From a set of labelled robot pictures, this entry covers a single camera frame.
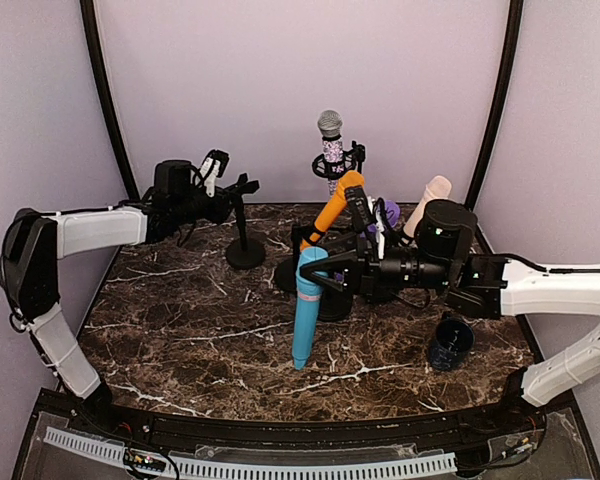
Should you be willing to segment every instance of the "orange tube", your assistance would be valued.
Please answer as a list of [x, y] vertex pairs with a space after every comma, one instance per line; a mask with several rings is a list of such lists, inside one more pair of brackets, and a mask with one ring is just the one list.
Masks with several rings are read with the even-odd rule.
[[[333, 222], [335, 222], [340, 216], [344, 208], [347, 206], [347, 199], [344, 196], [344, 191], [351, 187], [364, 187], [364, 177], [355, 170], [349, 170], [338, 181], [336, 193], [333, 194], [331, 200], [329, 200], [329, 202], [324, 206], [320, 212], [320, 215], [318, 215], [318, 218], [316, 218], [316, 221], [313, 223], [316, 230], [322, 233], [312, 233], [309, 237], [312, 242], [318, 242], [324, 236], [327, 230], [331, 228]], [[310, 246], [311, 244], [309, 242], [303, 240], [302, 245], [300, 246], [300, 251]]]

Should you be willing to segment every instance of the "black frame edge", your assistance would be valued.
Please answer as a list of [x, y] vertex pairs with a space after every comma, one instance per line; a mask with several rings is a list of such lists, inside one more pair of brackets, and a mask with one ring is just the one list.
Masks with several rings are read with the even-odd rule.
[[27, 454], [29, 453], [29, 446], [31, 444], [31, 440], [33, 439], [33, 432], [35, 431], [36, 424], [38, 422], [38, 405], [40, 403], [40, 395], [42, 394], [42, 390], [43, 389], [41, 389], [38, 393], [36, 404], [33, 407], [33, 411], [29, 416], [27, 426], [22, 434], [22, 441], [20, 442], [20, 448], [18, 449], [18, 457], [16, 458], [16, 463], [13, 466], [13, 471], [11, 472], [11, 480], [20, 480], [22, 478], [24, 464], [27, 459]]
[[516, 54], [518, 36], [520, 33], [520, 24], [522, 23], [522, 7], [524, 0], [511, 0], [509, 3], [509, 17], [507, 19], [507, 29], [504, 35], [504, 46], [502, 47], [502, 57], [500, 58], [500, 68], [498, 69], [498, 78], [493, 92], [493, 101], [489, 111], [489, 119], [485, 128], [480, 153], [473, 171], [471, 184], [467, 191], [467, 197], [464, 206], [473, 210], [478, 202], [480, 191], [489, 168], [489, 161], [493, 147], [498, 136], [498, 128], [502, 119], [504, 104], [507, 99], [511, 72], [513, 70], [513, 60]]
[[80, 0], [80, 10], [82, 12], [82, 23], [84, 25], [84, 35], [87, 40], [87, 49], [89, 50], [89, 58], [91, 59], [91, 69], [93, 78], [98, 90], [100, 98], [100, 107], [102, 116], [107, 125], [111, 148], [116, 157], [116, 163], [120, 170], [120, 176], [124, 188], [127, 191], [127, 196], [131, 200], [140, 199], [138, 186], [131, 171], [129, 157], [124, 147], [120, 125], [118, 124], [118, 116], [113, 105], [111, 89], [109, 88], [109, 80], [107, 79], [107, 70], [102, 56], [102, 45], [100, 43], [100, 35], [98, 34], [98, 22], [96, 19], [95, 6], [93, 0]]

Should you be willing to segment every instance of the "beige cylinder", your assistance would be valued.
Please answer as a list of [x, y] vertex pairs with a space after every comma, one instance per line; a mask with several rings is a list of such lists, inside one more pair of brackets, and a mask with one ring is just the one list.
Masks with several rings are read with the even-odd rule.
[[424, 194], [422, 195], [420, 203], [418, 203], [418, 206], [413, 211], [409, 217], [409, 220], [407, 220], [407, 223], [402, 229], [404, 234], [409, 238], [413, 238], [416, 227], [418, 226], [420, 220], [422, 220], [422, 216], [424, 215], [424, 207], [427, 206], [427, 203], [438, 198], [449, 198], [450, 193], [451, 182], [442, 175], [434, 177], [429, 183], [427, 183], [427, 186], [424, 187]]

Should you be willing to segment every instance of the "dark blue cup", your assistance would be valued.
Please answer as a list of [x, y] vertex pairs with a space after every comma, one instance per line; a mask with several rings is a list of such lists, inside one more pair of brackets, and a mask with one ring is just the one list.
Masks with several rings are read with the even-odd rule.
[[473, 330], [462, 320], [453, 317], [442, 320], [429, 344], [429, 364], [443, 372], [457, 368], [471, 351], [474, 340]]

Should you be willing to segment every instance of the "microphone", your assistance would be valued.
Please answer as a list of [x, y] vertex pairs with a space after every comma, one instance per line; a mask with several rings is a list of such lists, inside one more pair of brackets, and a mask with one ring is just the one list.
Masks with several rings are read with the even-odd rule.
[[[307, 248], [300, 254], [296, 269], [296, 286], [298, 300], [296, 302], [296, 319], [293, 327], [293, 364], [296, 370], [301, 370], [307, 364], [311, 355], [313, 335], [316, 332], [316, 322], [320, 312], [320, 297], [323, 287], [316, 285], [300, 275], [300, 267], [309, 262], [327, 258], [329, 254], [320, 247]], [[326, 277], [326, 272], [317, 272]]]
[[[333, 171], [336, 173], [343, 172], [345, 166], [343, 163], [343, 152], [342, 147], [342, 136], [340, 135], [340, 129], [342, 128], [342, 118], [338, 112], [333, 110], [325, 110], [320, 114], [318, 119], [318, 128], [322, 133], [322, 153], [327, 163], [340, 163], [340, 165], [333, 167]], [[338, 181], [328, 180], [329, 182], [329, 195], [333, 196], [336, 191]]]
[[416, 227], [418, 226], [418, 223], [420, 223], [420, 220], [422, 220], [422, 216], [424, 215], [424, 207], [427, 206], [427, 203], [429, 203], [431, 200], [439, 198], [446, 200], [449, 198], [450, 193], [451, 182], [447, 178], [443, 177], [442, 175], [433, 177], [433, 179], [424, 187], [424, 193], [420, 203], [418, 203], [418, 206], [409, 217], [409, 220], [407, 220], [407, 223], [405, 223], [404, 228], [402, 229], [404, 234], [409, 239], [413, 239], [415, 236], [414, 234]]
[[318, 218], [313, 224], [314, 232], [309, 237], [309, 241], [303, 240], [300, 246], [300, 251], [315, 245], [327, 233], [327, 230], [333, 225], [333, 222], [340, 216], [344, 208], [347, 206], [345, 190], [351, 187], [364, 187], [364, 177], [355, 170], [349, 170], [340, 180], [335, 190], [335, 193], [324, 206]]

